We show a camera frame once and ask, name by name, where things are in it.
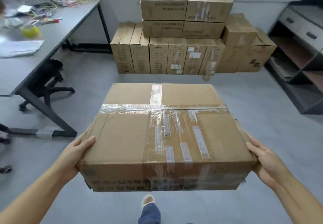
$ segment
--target pant leg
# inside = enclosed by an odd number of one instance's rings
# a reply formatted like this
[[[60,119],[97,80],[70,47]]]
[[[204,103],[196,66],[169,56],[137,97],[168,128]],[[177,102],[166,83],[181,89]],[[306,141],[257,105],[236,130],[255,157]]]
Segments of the pant leg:
[[[160,211],[154,203],[144,206],[138,224],[160,224]]]

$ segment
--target white paper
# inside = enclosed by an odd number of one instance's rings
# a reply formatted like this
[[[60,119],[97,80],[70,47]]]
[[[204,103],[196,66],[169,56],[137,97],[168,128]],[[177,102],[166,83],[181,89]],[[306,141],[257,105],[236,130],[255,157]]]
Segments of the white paper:
[[[171,69],[180,70],[182,65],[172,64]]]
[[[35,54],[45,40],[5,41],[0,43],[0,58],[12,58]]]
[[[216,66],[216,61],[211,62],[211,69],[213,69]]]
[[[190,58],[199,59],[200,56],[201,56],[201,52],[191,52],[190,53]]]

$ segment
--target cardboard box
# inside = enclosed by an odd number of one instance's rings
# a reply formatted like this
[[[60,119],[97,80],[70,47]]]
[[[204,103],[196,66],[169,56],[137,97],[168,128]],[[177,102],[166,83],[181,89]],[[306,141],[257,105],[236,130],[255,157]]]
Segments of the cardboard box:
[[[168,38],[167,74],[183,73],[186,52],[186,38]]]
[[[185,21],[226,22],[232,0],[188,0]]]
[[[201,64],[199,75],[214,75],[217,66],[222,58],[225,45],[221,39],[206,39],[206,51]]]
[[[209,84],[115,83],[92,135],[78,168],[97,192],[236,189],[258,164]]]
[[[150,73],[166,74],[168,57],[168,38],[150,38]]]
[[[110,43],[119,73],[134,73],[129,46],[134,28],[133,22],[121,22]]]
[[[184,20],[187,0],[141,0],[144,20]]]
[[[184,22],[182,38],[219,39],[225,24],[219,22]]]
[[[206,41],[205,39],[188,38],[187,45],[183,74],[197,75],[206,51]]]
[[[277,47],[263,30],[260,28],[256,30],[257,37],[240,63],[238,72],[259,72]]]
[[[180,38],[184,21],[142,21],[144,37]]]
[[[237,72],[256,36],[257,30],[248,22],[244,14],[232,14],[225,24],[222,36],[225,51],[216,72]]]
[[[142,24],[136,23],[130,41],[130,50],[135,73],[150,74],[149,38],[142,34]]]

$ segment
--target gray desk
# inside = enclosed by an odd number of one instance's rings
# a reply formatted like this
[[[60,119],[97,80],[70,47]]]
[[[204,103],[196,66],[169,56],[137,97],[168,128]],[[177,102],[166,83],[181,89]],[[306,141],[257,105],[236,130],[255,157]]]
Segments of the gray desk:
[[[89,3],[76,7],[59,8],[55,13],[55,17],[63,18],[60,20],[60,23],[47,24],[39,27],[45,42],[36,54],[26,57],[0,59],[0,96],[13,96],[17,94],[29,101],[31,105],[63,129],[63,131],[54,131],[53,136],[75,137],[77,132],[27,89],[26,84],[41,64],[57,51],[73,31],[96,8],[99,11],[107,40],[110,43],[100,1],[92,0]],[[37,129],[20,128],[7,128],[7,130],[10,133],[17,134],[36,134],[38,131]]]

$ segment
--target person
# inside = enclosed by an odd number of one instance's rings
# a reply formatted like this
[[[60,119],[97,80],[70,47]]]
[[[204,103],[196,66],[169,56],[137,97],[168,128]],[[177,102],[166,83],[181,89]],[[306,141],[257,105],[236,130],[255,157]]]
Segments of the person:
[[[323,223],[323,207],[293,176],[280,158],[252,136],[247,148],[256,154],[260,164],[254,170],[264,184],[277,195],[294,224]],[[81,143],[82,136],[71,142],[57,161],[30,187],[0,213],[1,224],[39,224],[56,196],[79,172],[76,168],[84,151],[95,143],[95,137]],[[160,224],[160,211],[152,195],[142,201],[138,224]]]

